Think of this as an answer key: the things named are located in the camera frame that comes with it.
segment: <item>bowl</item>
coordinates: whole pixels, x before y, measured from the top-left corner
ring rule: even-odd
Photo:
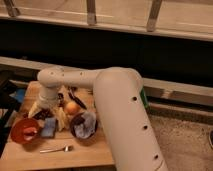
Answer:
[[[79,113],[70,122],[70,132],[78,139],[87,139],[95,134],[98,128],[96,116],[92,112]]]
[[[18,121],[11,129],[11,139],[18,144],[32,142],[39,131],[39,124],[36,119],[25,118]]]

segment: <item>wooden cutting board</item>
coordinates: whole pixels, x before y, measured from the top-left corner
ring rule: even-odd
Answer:
[[[29,111],[37,98],[40,86],[37,81],[30,82],[15,122]],[[61,91],[65,95],[65,99],[69,100],[65,88],[62,88]],[[93,96],[88,90],[78,89],[75,95],[86,104],[88,110],[96,112]],[[42,149],[60,148],[65,145],[73,145],[74,150],[66,153],[39,153]],[[114,161],[99,122],[97,132],[91,138],[83,141],[74,138],[69,130],[57,132],[54,139],[39,138],[24,146],[16,144],[9,137],[0,160],[0,170],[40,170],[113,164]]]

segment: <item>metal utensil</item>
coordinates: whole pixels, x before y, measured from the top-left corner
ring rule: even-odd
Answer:
[[[51,153],[51,152],[57,152],[57,151],[64,151],[64,152],[69,152],[73,150],[73,146],[65,146],[63,148],[58,148],[58,149],[46,149],[46,150],[41,150],[40,153]]]
[[[83,109],[87,109],[86,105],[74,94],[73,87],[68,87],[68,95],[70,99],[74,100]]]

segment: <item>food item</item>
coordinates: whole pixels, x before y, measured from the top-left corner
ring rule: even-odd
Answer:
[[[68,102],[64,109],[65,113],[69,115],[75,115],[79,112],[79,110],[80,106],[74,101]]]
[[[70,130],[76,138],[87,139],[95,133],[97,126],[98,122],[95,113],[85,111],[72,119]]]

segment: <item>blue object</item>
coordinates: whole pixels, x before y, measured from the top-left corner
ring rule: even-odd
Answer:
[[[46,118],[44,128],[41,131],[41,137],[43,138],[54,138],[56,130],[56,119]]]

